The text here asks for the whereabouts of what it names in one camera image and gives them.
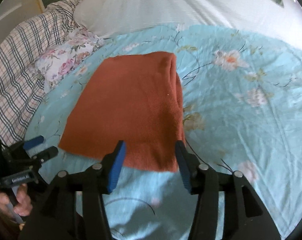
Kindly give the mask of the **person's left hand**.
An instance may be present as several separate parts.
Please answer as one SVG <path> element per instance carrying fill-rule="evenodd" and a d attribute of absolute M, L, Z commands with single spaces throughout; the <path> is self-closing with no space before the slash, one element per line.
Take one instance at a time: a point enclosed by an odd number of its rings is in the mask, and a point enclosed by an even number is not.
<path fill-rule="evenodd" d="M 33 208 L 31 199 L 27 194 L 27 184 L 22 184 L 17 190 L 16 195 L 17 204 L 14 206 L 14 213 L 20 216 L 29 216 Z M 8 209 L 10 199 L 4 192 L 0 191 L 0 213 L 12 218 L 12 212 Z"/>

